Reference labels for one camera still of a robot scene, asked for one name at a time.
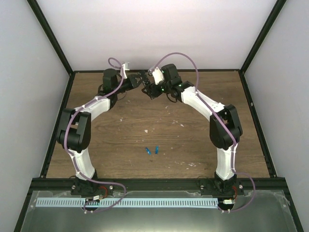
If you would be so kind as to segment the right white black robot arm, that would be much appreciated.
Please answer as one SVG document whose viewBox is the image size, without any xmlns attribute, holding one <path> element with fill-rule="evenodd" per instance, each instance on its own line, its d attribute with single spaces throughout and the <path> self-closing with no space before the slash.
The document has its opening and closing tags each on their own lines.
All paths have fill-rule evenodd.
<svg viewBox="0 0 309 232">
<path fill-rule="evenodd" d="M 221 195 L 227 194 L 237 178 L 236 150 L 243 134 L 236 107 L 216 102 L 191 82 L 184 82 L 174 64 L 155 68 L 149 74 L 142 71 L 140 78 L 144 85 L 143 93 L 151 99 L 162 94 L 170 95 L 176 101 L 191 106 L 209 121 L 210 140 L 217 148 L 214 188 Z"/>
</svg>

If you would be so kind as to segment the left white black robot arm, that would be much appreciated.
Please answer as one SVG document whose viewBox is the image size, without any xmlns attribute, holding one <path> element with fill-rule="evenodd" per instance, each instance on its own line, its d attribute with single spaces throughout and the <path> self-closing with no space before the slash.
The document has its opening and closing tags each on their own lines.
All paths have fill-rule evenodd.
<svg viewBox="0 0 309 232">
<path fill-rule="evenodd" d="M 68 153 L 75 176 L 83 180 L 81 188 L 87 195 L 94 195 L 99 185 L 88 151 L 92 121 L 115 106 L 119 93 L 139 87 L 145 77 L 144 71 L 129 74 L 106 69 L 92 100 L 76 108 L 65 108 L 61 113 L 56 140 Z"/>
</svg>

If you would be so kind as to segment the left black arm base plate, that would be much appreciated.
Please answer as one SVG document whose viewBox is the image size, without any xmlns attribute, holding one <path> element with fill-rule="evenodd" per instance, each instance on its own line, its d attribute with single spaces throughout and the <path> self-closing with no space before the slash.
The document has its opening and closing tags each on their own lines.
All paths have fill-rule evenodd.
<svg viewBox="0 0 309 232">
<path fill-rule="evenodd" d="M 95 195 L 112 195 L 113 189 L 110 189 L 107 185 L 86 185 L 75 184 L 75 188 L 71 189 L 71 195 L 80 196 L 95 196 Z"/>
</svg>

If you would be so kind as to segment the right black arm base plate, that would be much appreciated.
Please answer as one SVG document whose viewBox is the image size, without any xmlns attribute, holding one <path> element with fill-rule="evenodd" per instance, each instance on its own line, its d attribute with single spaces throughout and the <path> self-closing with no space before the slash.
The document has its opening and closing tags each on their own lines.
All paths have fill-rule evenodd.
<svg viewBox="0 0 309 232">
<path fill-rule="evenodd" d="M 244 191 L 232 186 L 232 187 L 227 187 L 227 188 L 217 188 L 213 185 L 201 185 L 199 187 L 200 192 L 202 195 L 219 195 L 219 196 L 229 196 L 229 195 L 244 195 Z"/>
</svg>

